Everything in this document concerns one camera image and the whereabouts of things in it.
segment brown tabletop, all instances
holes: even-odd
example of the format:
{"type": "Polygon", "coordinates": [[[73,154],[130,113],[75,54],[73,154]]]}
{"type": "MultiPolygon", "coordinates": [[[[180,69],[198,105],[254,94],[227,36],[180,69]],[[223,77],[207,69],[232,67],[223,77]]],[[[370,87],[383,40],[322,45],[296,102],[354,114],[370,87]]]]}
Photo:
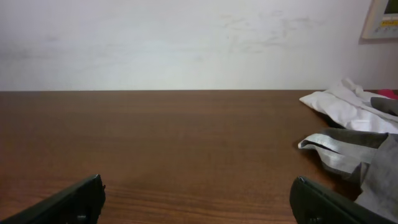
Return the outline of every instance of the brown tabletop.
{"type": "Polygon", "coordinates": [[[346,189],[297,150],[311,92],[0,93],[0,220],[101,174],[98,223],[295,223],[298,175],[346,189]]]}

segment yellow label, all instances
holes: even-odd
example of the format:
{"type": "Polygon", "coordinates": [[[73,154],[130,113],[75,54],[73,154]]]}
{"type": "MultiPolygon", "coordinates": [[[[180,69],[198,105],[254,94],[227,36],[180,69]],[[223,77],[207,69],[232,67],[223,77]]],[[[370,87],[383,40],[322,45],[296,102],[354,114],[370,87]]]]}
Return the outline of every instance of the yellow label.
{"type": "Polygon", "coordinates": [[[386,26],[398,26],[398,21],[382,21],[381,22],[382,27],[386,26]]]}

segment white cloth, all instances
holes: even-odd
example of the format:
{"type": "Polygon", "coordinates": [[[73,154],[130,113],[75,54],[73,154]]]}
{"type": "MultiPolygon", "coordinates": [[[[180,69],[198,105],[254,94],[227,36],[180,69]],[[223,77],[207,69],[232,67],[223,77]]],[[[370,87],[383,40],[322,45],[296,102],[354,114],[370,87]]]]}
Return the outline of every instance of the white cloth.
{"type": "Polygon", "coordinates": [[[329,90],[316,91],[300,101],[347,129],[398,134],[398,117],[367,106],[372,97],[386,98],[344,79],[329,90]]]}

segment white wall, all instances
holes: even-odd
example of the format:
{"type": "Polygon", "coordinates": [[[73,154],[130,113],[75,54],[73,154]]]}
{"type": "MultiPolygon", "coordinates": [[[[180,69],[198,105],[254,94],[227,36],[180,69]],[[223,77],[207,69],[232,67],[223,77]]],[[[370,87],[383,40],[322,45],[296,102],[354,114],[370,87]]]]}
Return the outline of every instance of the white wall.
{"type": "Polygon", "coordinates": [[[0,0],[0,90],[398,88],[370,0],[0,0]]]}

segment display screen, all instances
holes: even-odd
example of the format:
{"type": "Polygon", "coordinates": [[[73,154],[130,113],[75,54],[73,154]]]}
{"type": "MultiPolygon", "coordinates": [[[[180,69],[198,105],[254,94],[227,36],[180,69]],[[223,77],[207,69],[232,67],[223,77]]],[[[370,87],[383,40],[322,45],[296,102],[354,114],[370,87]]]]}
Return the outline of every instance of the display screen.
{"type": "Polygon", "coordinates": [[[398,13],[398,0],[389,0],[384,13],[385,14],[398,13]]]}

